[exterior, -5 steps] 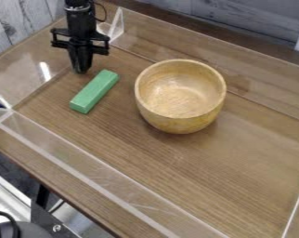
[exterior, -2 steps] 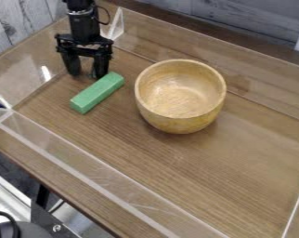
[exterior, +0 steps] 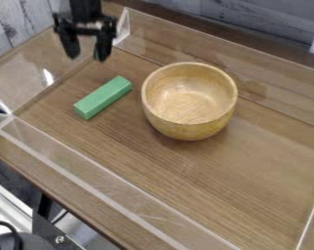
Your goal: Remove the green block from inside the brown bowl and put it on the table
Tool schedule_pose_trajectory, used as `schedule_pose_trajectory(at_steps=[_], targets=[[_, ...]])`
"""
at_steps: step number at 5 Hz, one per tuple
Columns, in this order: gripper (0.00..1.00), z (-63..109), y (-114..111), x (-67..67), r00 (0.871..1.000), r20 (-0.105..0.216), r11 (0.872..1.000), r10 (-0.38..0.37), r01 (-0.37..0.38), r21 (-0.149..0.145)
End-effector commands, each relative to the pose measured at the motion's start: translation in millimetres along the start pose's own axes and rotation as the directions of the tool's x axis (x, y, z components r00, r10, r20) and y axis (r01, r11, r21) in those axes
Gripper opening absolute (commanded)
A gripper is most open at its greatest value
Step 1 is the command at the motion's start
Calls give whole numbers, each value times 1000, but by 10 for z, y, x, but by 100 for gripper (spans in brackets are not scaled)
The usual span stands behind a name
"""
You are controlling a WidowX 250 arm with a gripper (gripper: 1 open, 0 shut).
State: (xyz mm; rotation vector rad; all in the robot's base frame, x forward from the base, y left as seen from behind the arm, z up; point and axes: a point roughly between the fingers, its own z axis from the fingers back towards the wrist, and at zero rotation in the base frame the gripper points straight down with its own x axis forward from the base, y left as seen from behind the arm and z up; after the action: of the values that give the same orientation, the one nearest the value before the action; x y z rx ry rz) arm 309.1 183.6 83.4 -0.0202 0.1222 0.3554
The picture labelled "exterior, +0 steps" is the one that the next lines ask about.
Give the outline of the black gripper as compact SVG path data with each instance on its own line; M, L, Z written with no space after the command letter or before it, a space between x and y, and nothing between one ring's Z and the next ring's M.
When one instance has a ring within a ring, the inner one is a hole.
M79 35L96 35L94 57L103 63L112 53L118 36L118 19L103 13L102 0L68 0L67 11L54 14L66 53L71 59L80 54Z

